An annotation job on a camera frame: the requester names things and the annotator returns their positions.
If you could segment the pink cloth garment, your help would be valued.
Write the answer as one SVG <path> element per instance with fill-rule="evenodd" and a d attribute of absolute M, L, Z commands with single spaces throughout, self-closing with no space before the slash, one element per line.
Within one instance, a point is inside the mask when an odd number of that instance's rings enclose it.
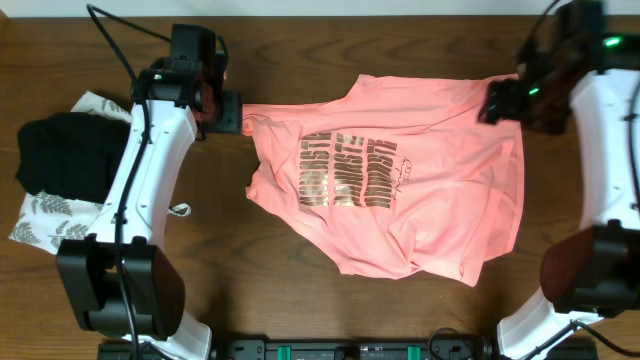
<path fill-rule="evenodd" d="M 524 204 L 520 125 L 487 125 L 489 81 L 359 76 L 341 99 L 247 105 L 247 197 L 346 275 L 424 271 L 473 286 Z"/>

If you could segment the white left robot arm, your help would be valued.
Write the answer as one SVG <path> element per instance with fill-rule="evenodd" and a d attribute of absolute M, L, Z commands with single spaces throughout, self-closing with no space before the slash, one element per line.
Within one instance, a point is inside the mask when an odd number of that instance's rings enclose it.
<path fill-rule="evenodd" d="M 82 240 L 63 240 L 56 266 L 83 330 L 130 343 L 117 359 L 208 359 L 212 331 L 185 309 L 185 284 L 164 254 L 181 164 L 198 136 L 238 134 L 242 102 L 223 88 L 224 40 L 172 28 L 168 56 L 131 87 L 127 145 L 102 209 Z"/>

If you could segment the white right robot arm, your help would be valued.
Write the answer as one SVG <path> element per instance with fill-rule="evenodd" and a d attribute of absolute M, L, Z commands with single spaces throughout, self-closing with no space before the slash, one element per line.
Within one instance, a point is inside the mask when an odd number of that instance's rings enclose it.
<path fill-rule="evenodd" d="M 497 326 L 478 359 L 594 359 L 595 324 L 639 307 L 639 38 L 608 30 L 601 0 L 553 2 L 547 49 L 530 33 L 517 78 L 489 85 L 479 120 L 578 131 L 578 231 L 544 254 L 538 290 Z"/>

